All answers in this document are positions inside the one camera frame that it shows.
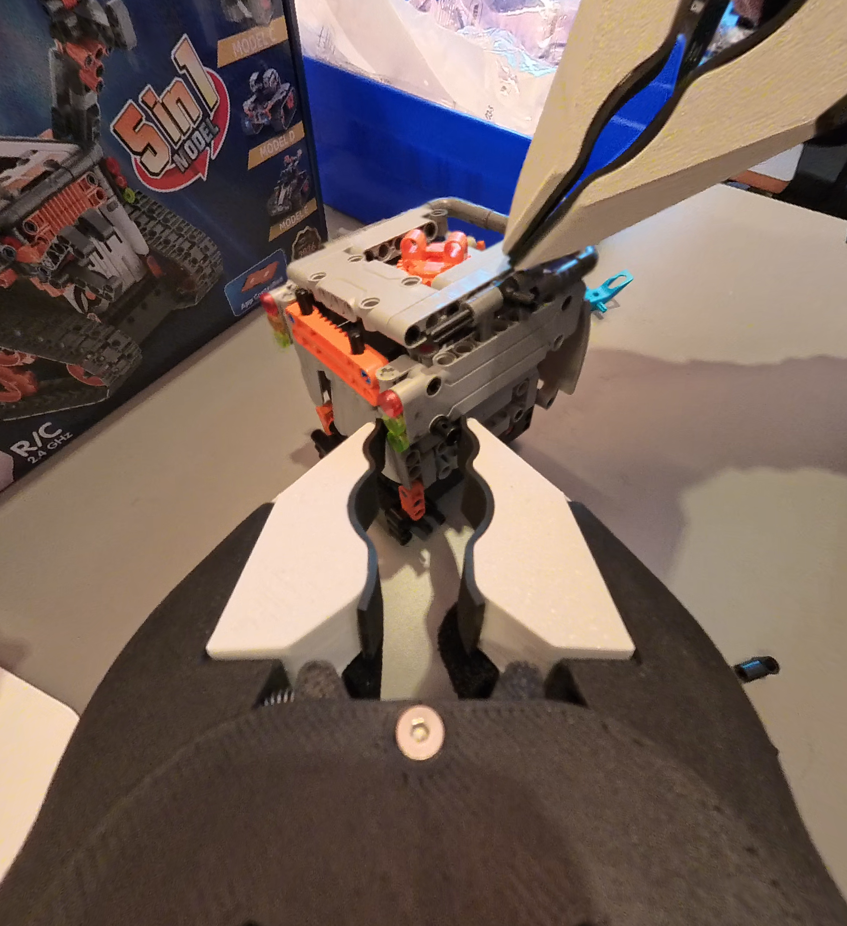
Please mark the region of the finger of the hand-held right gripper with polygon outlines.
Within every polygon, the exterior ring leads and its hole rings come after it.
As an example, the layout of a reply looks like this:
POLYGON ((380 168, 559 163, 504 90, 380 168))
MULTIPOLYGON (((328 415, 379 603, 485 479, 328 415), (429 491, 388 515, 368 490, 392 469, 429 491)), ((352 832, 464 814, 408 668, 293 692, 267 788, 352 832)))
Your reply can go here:
POLYGON ((681 2, 581 1, 514 191, 510 261, 548 261, 579 245, 549 245, 548 221, 584 170, 594 140, 641 83, 659 72, 681 2))
MULTIPOLYGON (((623 155, 579 176, 549 215, 554 229, 543 243, 579 245, 567 255, 599 244, 829 130, 842 114, 847 2, 792 2, 765 29, 679 81, 623 155)), ((515 269, 546 262, 515 261, 515 269)))

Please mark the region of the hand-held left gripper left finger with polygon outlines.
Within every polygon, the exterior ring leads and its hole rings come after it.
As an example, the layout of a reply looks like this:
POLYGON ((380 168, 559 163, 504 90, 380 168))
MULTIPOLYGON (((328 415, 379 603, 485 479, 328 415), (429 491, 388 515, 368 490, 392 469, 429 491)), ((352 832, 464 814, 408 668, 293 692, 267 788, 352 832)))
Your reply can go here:
POLYGON ((207 644, 219 660, 314 660, 344 669, 383 645, 378 556, 383 435, 354 434, 271 503, 207 644))

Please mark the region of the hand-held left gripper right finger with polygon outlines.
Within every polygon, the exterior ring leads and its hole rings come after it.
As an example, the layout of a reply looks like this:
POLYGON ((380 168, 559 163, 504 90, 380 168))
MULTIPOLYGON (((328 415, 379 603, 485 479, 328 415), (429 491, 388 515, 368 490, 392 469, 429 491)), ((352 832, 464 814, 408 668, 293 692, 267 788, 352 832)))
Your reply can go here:
POLYGON ((457 627, 499 669, 630 658, 635 646, 568 497, 476 421, 459 443, 461 510, 472 526, 457 627))

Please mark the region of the teal brick separator tool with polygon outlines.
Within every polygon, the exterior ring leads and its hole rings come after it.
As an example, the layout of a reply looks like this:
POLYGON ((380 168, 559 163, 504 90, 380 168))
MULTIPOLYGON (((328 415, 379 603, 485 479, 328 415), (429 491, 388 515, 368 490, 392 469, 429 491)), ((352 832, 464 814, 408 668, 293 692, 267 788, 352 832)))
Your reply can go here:
POLYGON ((602 284, 586 290, 584 298, 591 307, 591 312, 605 314, 610 303, 634 280, 629 271, 618 272, 602 284))

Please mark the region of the grey toy brick model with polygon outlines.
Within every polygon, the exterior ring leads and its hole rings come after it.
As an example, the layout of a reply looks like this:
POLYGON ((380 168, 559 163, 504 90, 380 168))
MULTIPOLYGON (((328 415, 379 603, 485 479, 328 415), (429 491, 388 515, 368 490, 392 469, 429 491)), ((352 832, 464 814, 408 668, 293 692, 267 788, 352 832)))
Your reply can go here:
POLYGON ((277 340, 297 353, 319 455, 383 422, 381 520, 401 545, 444 521, 437 504, 460 479, 464 420, 516 439, 536 407, 574 392, 591 331, 593 248, 517 272, 500 244, 452 220, 504 233, 508 217, 436 199, 294 261, 262 297, 277 340))

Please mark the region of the clear plastic bags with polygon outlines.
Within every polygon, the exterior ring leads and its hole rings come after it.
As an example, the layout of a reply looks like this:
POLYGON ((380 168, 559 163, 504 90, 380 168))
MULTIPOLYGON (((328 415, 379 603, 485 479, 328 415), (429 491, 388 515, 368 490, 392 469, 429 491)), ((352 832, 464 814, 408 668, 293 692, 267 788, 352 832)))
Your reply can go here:
POLYGON ((297 1, 305 56, 532 136, 579 1, 297 1))

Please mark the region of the blue plastic bin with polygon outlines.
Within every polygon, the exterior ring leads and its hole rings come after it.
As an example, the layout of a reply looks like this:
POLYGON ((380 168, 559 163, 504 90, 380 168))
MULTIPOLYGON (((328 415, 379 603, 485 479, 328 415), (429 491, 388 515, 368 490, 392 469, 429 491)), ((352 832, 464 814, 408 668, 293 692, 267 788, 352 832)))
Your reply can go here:
POLYGON ((454 196, 506 213, 532 136, 305 56, 323 193, 366 222, 454 196))

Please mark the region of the robot kit box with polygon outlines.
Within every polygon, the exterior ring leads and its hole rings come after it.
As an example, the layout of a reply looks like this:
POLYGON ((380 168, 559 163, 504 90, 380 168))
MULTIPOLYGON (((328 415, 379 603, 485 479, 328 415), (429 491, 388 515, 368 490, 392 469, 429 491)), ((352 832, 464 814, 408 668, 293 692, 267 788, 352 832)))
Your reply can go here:
POLYGON ((0 492, 327 240, 294 2, 0 1, 0 492))

